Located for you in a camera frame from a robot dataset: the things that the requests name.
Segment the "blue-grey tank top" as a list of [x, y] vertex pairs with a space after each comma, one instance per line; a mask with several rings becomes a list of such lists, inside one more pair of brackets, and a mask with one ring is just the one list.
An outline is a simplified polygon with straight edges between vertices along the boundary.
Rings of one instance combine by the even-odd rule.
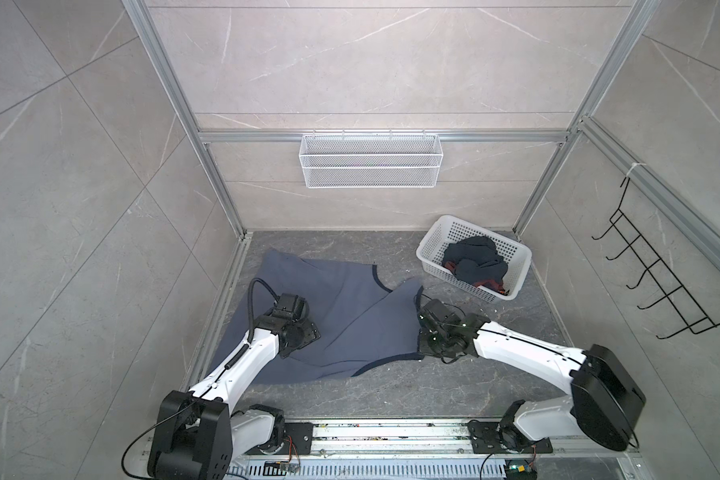
[[247, 303], [260, 316], [274, 294], [303, 297], [321, 338], [287, 358], [276, 357], [255, 377], [262, 385], [295, 384], [359, 376], [395, 361], [422, 359], [418, 353], [418, 308], [423, 286], [412, 277], [395, 289], [382, 284], [370, 264], [305, 259], [267, 251], [256, 273], [259, 284], [229, 318], [212, 367], [218, 367], [246, 337]]

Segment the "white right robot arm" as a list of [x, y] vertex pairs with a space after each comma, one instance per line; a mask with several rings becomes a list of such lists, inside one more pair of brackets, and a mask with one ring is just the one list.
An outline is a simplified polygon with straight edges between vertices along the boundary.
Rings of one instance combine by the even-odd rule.
[[571, 436], [616, 452], [639, 448], [636, 426], [646, 397], [610, 349], [556, 345], [476, 314], [424, 310], [418, 320], [425, 356], [445, 364], [465, 356], [498, 361], [561, 391], [549, 400], [514, 401], [491, 435], [503, 449], [520, 453], [547, 438]]

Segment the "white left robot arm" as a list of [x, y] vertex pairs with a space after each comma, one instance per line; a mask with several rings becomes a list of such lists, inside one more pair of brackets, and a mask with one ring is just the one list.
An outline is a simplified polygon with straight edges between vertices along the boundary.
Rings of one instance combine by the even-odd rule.
[[281, 410], [235, 405], [259, 372], [276, 357], [287, 357], [320, 338], [311, 320], [259, 318], [243, 340], [207, 377], [187, 392], [172, 391], [162, 401], [147, 473], [151, 479], [222, 479], [238, 456], [257, 449], [279, 452], [285, 442]]

